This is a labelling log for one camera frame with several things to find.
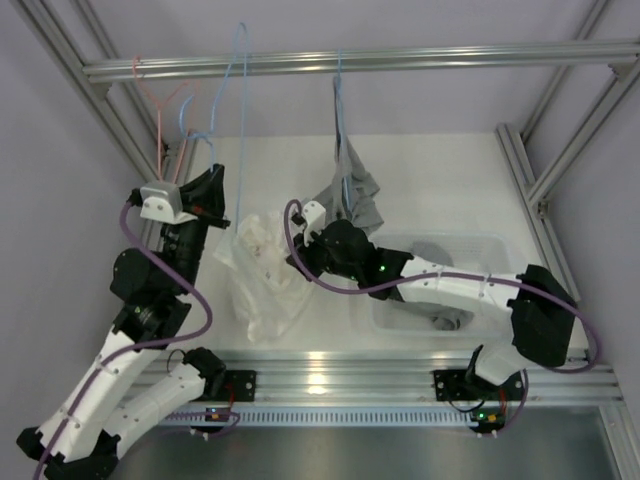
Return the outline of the white tank top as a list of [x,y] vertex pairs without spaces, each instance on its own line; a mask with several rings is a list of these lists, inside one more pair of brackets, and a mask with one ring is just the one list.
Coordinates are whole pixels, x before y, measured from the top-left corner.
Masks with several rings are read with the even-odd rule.
[[251,214],[225,233],[214,257],[227,269],[236,318],[253,344],[281,337],[308,306],[313,287],[286,262],[281,211]]

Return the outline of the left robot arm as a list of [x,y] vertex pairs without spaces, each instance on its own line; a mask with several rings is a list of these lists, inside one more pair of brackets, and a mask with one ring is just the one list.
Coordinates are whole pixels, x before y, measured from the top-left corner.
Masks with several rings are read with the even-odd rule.
[[114,262],[110,284],[122,308],[70,396],[16,440],[37,463],[34,478],[105,479],[140,437],[176,409],[224,392],[225,363],[196,347],[157,384],[122,401],[169,346],[212,327],[212,308],[195,283],[210,228],[230,225],[224,170],[214,164],[182,186],[153,181],[131,192],[119,217],[131,246]]

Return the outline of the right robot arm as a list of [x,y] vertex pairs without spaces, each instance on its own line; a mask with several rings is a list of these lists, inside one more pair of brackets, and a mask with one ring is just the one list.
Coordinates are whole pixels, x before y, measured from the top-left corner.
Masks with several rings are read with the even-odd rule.
[[537,365],[551,371],[566,362],[576,303],[552,273],[530,264],[519,274],[480,274],[384,248],[346,220],[321,231],[287,233],[289,263],[329,289],[322,275],[354,282],[354,295],[404,304],[434,304],[491,320],[498,336],[474,349],[467,389],[488,397],[517,372]]

